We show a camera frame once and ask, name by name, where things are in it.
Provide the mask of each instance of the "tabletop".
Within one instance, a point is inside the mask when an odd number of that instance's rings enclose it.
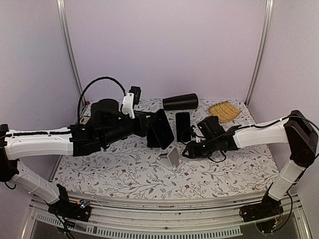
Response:
[[[209,116],[208,108],[223,100],[200,100],[190,110],[191,124]],[[225,130],[234,125],[255,123],[242,101],[229,100],[242,112],[233,121],[221,123]],[[156,112],[162,108],[160,99],[141,100],[135,110]],[[176,139],[175,114],[166,115]],[[85,111],[90,115],[90,105]],[[68,191],[106,197],[136,199],[217,198],[265,191],[278,176],[278,169],[266,145],[257,145],[226,152],[227,159],[215,163],[207,159],[181,157],[183,165],[172,172],[157,163],[157,157],[176,147],[181,154],[184,145],[176,140],[166,149],[147,148],[146,137],[129,136],[113,143],[106,151],[89,156],[63,156],[53,182]],[[223,156],[216,152],[214,161]]]

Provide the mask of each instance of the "floral pattern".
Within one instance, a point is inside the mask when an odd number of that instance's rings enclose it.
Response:
[[[209,116],[208,108],[221,101],[201,100],[191,110],[191,123]],[[242,112],[233,121],[221,123],[227,130],[234,125],[254,123],[242,101],[229,101]],[[155,112],[162,107],[161,100],[141,100],[135,110]],[[166,112],[175,133],[175,111]],[[84,114],[90,115],[90,105]],[[265,145],[251,146],[226,152],[223,162],[206,159],[190,160],[182,157],[182,167],[172,172],[157,163],[161,153],[176,147],[180,154],[184,145],[174,141],[166,150],[147,148],[146,138],[129,136],[118,141],[107,151],[90,156],[64,156],[55,174],[54,183],[67,190],[106,197],[138,199],[194,199],[214,198],[265,191],[278,176],[278,169]],[[223,156],[216,152],[215,161]]]

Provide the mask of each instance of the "black phone case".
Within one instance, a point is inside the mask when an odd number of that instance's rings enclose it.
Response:
[[[190,114],[189,112],[180,112],[175,115],[176,119],[176,136],[177,142],[189,142],[191,140],[190,131],[186,130],[190,127]]]

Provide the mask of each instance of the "white bracket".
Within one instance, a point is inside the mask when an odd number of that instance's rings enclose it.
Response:
[[[182,163],[180,161],[180,155],[176,147],[174,147],[169,153],[163,153],[157,158],[158,164],[164,168],[177,172]]]
[[[122,102],[122,113],[125,115],[130,115],[131,119],[135,119],[133,111],[134,94],[126,93]]]

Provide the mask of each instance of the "black rectangular object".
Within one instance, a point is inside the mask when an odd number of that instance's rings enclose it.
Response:
[[[156,145],[155,138],[159,146],[162,149],[166,149],[173,141],[174,141],[174,134],[170,128],[168,119],[166,117],[165,111],[160,109],[156,112],[157,118],[151,126],[152,132],[148,131],[148,147],[151,145]]]
[[[180,112],[175,115],[177,142],[189,142],[191,140],[190,114],[189,112]]]

